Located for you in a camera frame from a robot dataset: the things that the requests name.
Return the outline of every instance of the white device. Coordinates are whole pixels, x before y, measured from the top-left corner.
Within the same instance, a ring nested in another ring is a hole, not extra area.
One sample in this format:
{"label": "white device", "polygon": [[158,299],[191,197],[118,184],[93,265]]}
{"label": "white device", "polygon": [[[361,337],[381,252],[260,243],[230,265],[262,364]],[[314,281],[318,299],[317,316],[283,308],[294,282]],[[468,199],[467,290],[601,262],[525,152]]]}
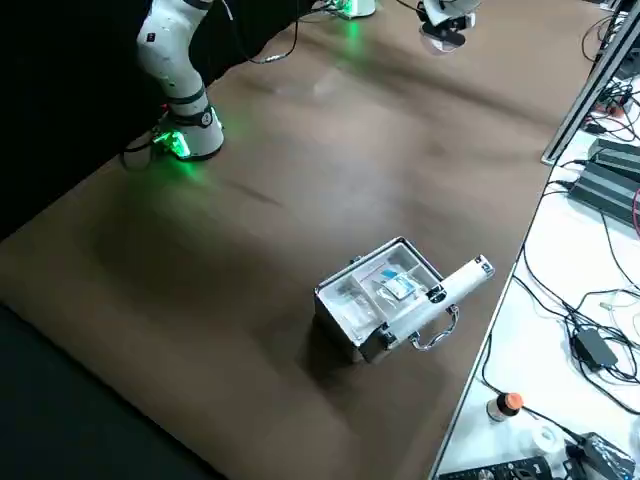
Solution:
{"label": "white device", "polygon": [[167,96],[168,112],[154,142],[180,160],[206,160],[224,141],[202,77],[189,60],[193,33],[213,0],[153,0],[138,34],[138,58]]}
{"label": "white device", "polygon": [[479,0],[420,0],[417,14],[423,22],[419,33],[425,48],[442,55],[462,47],[466,38],[460,32],[475,26],[475,11],[480,3]]}
{"label": "white device", "polygon": [[494,268],[482,255],[442,280],[401,311],[391,322],[374,330],[360,348],[361,353],[375,358],[393,350],[446,310],[457,316],[460,300],[491,278]]}
{"label": "white device", "polygon": [[345,18],[368,17],[376,11],[375,0],[346,0],[340,9],[340,16]]}

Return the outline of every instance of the black curtain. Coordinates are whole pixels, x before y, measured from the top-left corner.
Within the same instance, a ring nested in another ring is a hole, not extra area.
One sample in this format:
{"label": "black curtain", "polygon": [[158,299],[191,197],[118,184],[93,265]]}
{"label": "black curtain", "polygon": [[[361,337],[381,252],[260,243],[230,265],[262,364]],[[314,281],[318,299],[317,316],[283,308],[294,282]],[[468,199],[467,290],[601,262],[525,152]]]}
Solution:
{"label": "black curtain", "polygon": [[[228,0],[244,48],[260,52],[296,15],[296,0]],[[299,0],[308,10],[310,0]],[[137,65],[150,0],[12,3],[5,35],[9,87],[0,174],[0,239],[151,128],[163,103]],[[196,31],[190,56],[208,85],[245,59],[222,2]]]}

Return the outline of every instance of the brown table surface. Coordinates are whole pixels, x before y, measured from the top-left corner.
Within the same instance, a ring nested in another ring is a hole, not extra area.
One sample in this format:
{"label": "brown table surface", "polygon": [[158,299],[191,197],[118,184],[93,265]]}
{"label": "brown table surface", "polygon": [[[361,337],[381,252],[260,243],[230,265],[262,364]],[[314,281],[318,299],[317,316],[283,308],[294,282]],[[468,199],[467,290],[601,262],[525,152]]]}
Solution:
{"label": "brown table surface", "polygon": [[[227,137],[214,160],[105,165],[0,245],[0,298],[233,480],[419,478],[599,16],[578,0],[487,1],[444,59],[390,1],[301,25],[289,59],[209,89]],[[444,274],[483,253],[497,276],[433,352],[345,366],[310,328],[313,287],[398,235]]]}

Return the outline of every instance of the orange button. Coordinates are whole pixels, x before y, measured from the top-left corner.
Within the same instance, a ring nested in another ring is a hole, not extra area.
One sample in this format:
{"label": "orange button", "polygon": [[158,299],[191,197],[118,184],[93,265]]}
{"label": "orange button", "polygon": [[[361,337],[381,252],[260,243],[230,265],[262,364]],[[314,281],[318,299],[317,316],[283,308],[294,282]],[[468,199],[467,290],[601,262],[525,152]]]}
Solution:
{"label": "orange button", "polygon": [[519,410],[524,405],[524,401],[519,393],[508,393],[505,403],[511,410]]}

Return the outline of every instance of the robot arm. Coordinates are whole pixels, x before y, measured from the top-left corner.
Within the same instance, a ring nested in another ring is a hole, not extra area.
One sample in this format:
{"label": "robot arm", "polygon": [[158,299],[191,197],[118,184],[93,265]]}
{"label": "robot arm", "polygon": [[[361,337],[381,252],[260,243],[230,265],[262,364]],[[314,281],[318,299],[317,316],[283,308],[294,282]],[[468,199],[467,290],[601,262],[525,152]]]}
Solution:
{"label": "robot arm", "polygon": [[206,160],[222,146],[222,129],[202,77],[189,60],[193,33],[213,0],[153,0],[138,34],[138,58],[167,96],[161,121],[167,148],[181,160]]}
{"label": "robot arm", "polygon": [[423,22],[420,34],[434,53],[450,53],[466,42],[460,32],[473,28],[478,0],[420,0],[416,11]]}

